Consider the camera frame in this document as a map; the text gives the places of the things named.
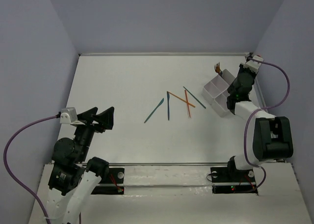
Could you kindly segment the red orange chopstick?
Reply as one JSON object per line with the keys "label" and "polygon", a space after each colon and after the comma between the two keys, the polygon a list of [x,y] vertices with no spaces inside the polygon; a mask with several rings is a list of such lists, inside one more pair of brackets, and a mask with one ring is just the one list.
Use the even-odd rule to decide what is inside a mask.
{"label": "red orange chopstick", "polygon": [[187,91],[186,91],[186,89],[184,90],[184,93],[185,93],[185,100],[186,100],[186,102],[187,102],[188,117],[191,118],[190,105],[189,105],[189,101],[188,101],[188,96],[187,96]]}

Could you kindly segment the copper fork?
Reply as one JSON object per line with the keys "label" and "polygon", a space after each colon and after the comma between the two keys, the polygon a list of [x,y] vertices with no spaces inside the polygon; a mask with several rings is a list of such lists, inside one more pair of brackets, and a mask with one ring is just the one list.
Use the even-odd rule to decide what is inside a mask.
{"label": "copper fork", "polygon": [[218,62],[218,63],[216,63],[216,64],[214,65],[214,70],[215,70],[215,72],[216,72],[219,76],[222,77],[223,73],[222,73],[222,71],[221,71],[221,69],[220,69],[220,62]]}

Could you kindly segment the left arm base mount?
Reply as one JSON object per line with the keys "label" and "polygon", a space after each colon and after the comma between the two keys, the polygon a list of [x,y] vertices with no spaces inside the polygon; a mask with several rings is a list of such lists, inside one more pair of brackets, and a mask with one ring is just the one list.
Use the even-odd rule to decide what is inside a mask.
{"label": "left arm base mount", "polygon": [[102,179],[100,183],[92,191],[93,195],[123,195],[125,178],[125,168],[110,167],[106,178]]}

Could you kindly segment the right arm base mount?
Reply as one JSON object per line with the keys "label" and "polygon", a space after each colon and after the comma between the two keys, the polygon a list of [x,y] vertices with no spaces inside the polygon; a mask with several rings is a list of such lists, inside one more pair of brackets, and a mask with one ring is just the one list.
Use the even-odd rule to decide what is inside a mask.
{"label": "right arm base mount", "polygon": [[211,182],[214,194],[258,193],[252,169],[229,173],[227,167],[211,167],[206,179]]}

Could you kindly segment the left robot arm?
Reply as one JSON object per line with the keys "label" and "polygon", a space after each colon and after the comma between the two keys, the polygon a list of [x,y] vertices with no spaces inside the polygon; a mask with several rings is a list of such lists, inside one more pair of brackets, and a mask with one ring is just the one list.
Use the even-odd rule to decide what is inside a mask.
{"label": "left robot arm", "polygon": [[48,182],[47,221],[52,224],[75,224],[83,205],[94,188],[108,178],[109,163],[93,157],[85,167],[93,136],[112,130],[114,107],[98,113],[93,107],[77,113],[73,107],[58,114],[61,124],[75,126],[74,137],[59,139],[52,153],[53,168]]}

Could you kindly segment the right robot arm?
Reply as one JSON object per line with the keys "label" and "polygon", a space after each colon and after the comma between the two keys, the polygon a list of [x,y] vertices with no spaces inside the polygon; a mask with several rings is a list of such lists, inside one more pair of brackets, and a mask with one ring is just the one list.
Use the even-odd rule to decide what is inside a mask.
{"label": "right robot arm", "polygon": [[245,121],[243,154],[231,157],[226,168],[226,176],[232,181],[241,178],[246,170],[290,158],[294,152],[289,119],[268,113],[249,98],[263,63],[250,57],[240,64],[237,77],[227,89],[227,108]]}

